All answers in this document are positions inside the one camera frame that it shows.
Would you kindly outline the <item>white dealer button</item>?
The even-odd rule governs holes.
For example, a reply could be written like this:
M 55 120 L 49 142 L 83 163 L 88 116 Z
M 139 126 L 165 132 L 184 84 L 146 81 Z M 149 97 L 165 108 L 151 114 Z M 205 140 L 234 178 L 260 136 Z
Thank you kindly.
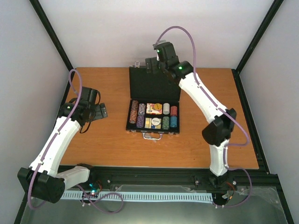
M 151 123 L 155 126 L 159 125 L 161 123 L 161 120 L 159 118 L 153 118 L 151 120 Z

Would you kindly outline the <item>blue poker chip stack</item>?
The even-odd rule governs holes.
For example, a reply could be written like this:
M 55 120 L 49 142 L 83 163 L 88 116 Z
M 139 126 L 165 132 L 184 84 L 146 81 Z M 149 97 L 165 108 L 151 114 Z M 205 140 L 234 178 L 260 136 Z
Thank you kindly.
M 170 117 L 170 127 L 176 128 L 178 126 L 178 118 L 177 116 L 171 116 Z

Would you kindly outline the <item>green poker chip stack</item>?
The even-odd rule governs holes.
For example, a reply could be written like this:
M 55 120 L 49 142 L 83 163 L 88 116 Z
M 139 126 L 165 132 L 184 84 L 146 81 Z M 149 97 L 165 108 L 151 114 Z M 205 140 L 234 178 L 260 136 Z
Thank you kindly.
M 162 119 L 162 129 L 169 130 L 170 128 L 170 118 L 168 116 L 164 116 Z

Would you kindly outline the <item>red poker chip stack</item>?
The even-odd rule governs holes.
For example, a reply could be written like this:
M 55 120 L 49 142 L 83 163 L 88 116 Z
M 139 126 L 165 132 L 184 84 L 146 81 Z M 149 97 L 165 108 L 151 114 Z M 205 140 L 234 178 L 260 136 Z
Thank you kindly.
M 178 116 L 178 107 L 177 106 L 171 106 L 170 107 L 170 116 Z

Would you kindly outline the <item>brown poker chip stack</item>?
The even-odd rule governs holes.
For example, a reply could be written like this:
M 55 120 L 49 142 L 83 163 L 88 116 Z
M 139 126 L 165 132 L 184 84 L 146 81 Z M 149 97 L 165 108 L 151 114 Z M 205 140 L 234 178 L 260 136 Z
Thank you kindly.
M 130 111 L 130 116 L 129 116 L 129 123 L 130 124 L 135 124 L 136 121 L 137 121 L 137 116 L 138 116 L 138 111 L 131 110 Z

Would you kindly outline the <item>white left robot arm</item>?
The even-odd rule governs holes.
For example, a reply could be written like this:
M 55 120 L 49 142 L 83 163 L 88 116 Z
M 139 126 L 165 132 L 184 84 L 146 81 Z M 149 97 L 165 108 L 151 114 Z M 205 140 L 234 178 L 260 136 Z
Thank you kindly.
M 76 133 L 84 133 L 85 124 L 108 117 L 100 92 L 83 87 L 80 98 L 64 103 L 58 112 L 55 127 L 45 146 L 28 168 L 20 168 L 17 178 L 29 197 L 56 203 L 63 193 L 78 185 L 96 185 L 93 167 L 84 163 L 59 172 L 58 168 L 67 147 Z

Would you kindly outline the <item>black poker set case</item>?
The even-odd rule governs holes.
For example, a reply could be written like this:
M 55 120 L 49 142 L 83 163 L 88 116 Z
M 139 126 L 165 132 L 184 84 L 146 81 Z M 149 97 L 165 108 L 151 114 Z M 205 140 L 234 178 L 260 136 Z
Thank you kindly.
M 179 86 L 168 80 L 164 73 L 150 74 L 146 72 L 146 66 L 140 66 L 135 64 L 130 66 L 129 69 L 129 91 L 130 91 L 130 103 L 128 108 L 128 116 L 126 122 L 126 130 L 132 133 L 141 133 L 145 140 L 158 141 L 161 140 L 163 135 L 179 134 L 180 133 L 180 93 Z M 137 128 L 136 123 L 129 123 L 129 116 L 131 111 L 132 101 L 137 100 L 138 103 L 169 103 L 171 106 L 178 107 L 178 126 L 176 128 L 169 128 L 169 130 L 161 129 L 147 129 L 144 128 L 145 118 L 160 118 L 164 116 L 171 117 L 170 114 L 160 115 L 147 114 L 144 115 L 144 124 L 142 128 Z

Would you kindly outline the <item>dark brown chip stack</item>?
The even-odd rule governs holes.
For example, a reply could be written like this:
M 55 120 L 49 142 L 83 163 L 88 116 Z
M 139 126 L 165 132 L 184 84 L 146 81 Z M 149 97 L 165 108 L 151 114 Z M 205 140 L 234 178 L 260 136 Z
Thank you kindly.
M 137 100 L 133 100 L 132 101 L 132 105 L 131 105 L 131 110 L 132 111 L 138 111 L 138 105 L 139 105 L 138 101 Z

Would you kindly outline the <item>red playing card deck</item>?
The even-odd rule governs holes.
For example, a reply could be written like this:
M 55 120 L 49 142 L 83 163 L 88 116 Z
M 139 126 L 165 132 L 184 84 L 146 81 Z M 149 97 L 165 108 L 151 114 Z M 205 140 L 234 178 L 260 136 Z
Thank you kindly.
M 154 107 L 154 103 L 147 103 L 146 104 L 146 113 L 147 114 L 154 114 L 154 115 L 160 115 L 160 114 L 162 114 L 163 109 L 157 111 L 157 110 L 154 110 L 153 107 Z

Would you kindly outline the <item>clear chip stack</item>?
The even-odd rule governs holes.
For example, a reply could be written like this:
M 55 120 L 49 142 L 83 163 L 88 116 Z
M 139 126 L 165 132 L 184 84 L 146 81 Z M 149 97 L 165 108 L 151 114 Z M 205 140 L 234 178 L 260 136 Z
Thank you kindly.
M 139 116 L 144 116 L 146 111 L 146 105 L 143 103 L 140 103 L 138 106 L 138 115 Z

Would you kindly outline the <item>blue playing card deck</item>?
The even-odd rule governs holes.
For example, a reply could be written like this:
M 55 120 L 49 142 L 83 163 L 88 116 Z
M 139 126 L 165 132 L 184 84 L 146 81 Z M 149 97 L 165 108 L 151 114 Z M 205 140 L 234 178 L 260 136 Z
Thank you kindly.
M 155 125 L 153 125 L 152 123 L 151 123 L 151 120 L 152 120 L 153 118 L 145 118 L 145 125 L 144 125 L 144 128 L 147 128 L 147 129 L 161 129 L 161 124 L 162 124 L 162 120 L 161 120 L 161 123 L 159 124 L 159 125 L 157 125 L 157 126 L 155 126 Z

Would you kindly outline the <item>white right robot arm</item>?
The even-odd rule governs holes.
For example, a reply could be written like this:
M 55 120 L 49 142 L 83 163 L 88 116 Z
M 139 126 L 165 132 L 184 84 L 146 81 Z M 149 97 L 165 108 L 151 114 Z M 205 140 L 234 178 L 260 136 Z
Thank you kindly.
M 180 61 L 171 42 L 159 41 L 153 45 L 156 57 L 146 59 L 146 67 L 153 73 L 162 72 L 175 82 L 195 102 L 208 125 L 202 136 L 210 148 L 210 175 L 212 188 L 220 188 L 228 178 L 227 148 L 234 129 L 236 111 L 220 103 L 198 77 L 195 67 Z

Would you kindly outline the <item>purple poker chip stack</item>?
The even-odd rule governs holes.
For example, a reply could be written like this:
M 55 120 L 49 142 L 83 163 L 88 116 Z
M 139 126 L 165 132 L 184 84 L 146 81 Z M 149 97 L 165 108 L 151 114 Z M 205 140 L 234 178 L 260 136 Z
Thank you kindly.
M 137 116 L 137 121 L 136 121 L 136 127 L 137 128 L 142 128 L 144 124 L 144 116 L 143 115 L 138 115 Z

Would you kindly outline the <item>orange blind button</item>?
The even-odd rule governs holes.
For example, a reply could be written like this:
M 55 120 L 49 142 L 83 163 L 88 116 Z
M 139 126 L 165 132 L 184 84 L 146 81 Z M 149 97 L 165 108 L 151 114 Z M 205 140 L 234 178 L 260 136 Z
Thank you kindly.
M 162 107 L 163 107 L 163 105 L 162 104 L 160 104 L 160 103 L 156 103 L 156 104 L 154 104 L 154 110 L 157 110 L 157 111 L 159 111 L 159 110 L 162 110 Z

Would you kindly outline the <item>white poker chip stack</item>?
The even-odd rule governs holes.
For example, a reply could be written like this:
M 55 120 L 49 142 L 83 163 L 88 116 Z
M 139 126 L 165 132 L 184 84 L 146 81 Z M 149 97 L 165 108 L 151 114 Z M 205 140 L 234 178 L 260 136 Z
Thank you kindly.
M 163 114 L 164 115 L 170 114 L 170 104 L 169 103 L 163 104 Z

